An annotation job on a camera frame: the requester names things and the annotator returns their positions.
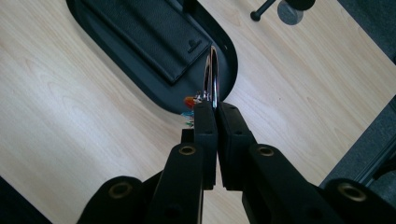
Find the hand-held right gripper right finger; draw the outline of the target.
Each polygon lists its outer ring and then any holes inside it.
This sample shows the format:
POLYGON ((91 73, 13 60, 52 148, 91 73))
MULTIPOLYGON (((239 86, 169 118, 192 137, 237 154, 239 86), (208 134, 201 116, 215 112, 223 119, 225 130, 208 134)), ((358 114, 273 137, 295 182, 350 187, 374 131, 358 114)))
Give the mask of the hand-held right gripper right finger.
POLYGON ((227 190, 240 191, 244 187, 244 158, 255 138, 234 105, 219 103, 216 119, 222 184, 227 190))

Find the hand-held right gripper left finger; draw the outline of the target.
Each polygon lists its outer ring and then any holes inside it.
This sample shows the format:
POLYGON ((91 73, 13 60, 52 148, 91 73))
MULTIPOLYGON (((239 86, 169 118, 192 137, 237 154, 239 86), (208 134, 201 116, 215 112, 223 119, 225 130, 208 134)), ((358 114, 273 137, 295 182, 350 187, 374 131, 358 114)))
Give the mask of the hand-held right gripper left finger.
POLYGON ((216 164, 218 129, 215 113, 209 102, 202 102, 193 108, 194 142, 204 149, 204 189, 216 185, 216 164))

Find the black oval tray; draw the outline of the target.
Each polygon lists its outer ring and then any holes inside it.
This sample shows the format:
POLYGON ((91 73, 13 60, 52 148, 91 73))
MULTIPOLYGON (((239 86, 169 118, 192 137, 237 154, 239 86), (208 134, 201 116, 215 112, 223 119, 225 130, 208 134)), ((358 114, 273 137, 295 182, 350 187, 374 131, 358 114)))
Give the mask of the black oval tray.
POLYGON ((204 89, 206 58, 214 47, 218 55, 219 98, 225 99, 237 78, 238 61, 231 38, 216 20, 197 1, 192 13, 183 11, 183 0, 169 0, 199 31, 211 41, 206 53, 195 61, 176 83, 169 84, 133 48, 126 44, 108 25, 85 6, 82 0, 65 0, 66 4, 86 34, 106 55, 147 95, 157 106, 176 114, 187 110, 184 98, 204 89))

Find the black rod with round tip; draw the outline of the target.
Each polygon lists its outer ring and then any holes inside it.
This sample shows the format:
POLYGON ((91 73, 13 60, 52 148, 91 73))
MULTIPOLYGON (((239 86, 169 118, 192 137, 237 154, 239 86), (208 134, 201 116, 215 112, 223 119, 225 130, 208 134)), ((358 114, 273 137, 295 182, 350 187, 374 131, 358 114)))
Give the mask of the black rod with round tip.
POLYGON ((259 21, 262 14, 275 2, 276 0, 266 0, 257 10, 250 13, 250 18, 253 21, 259 21))

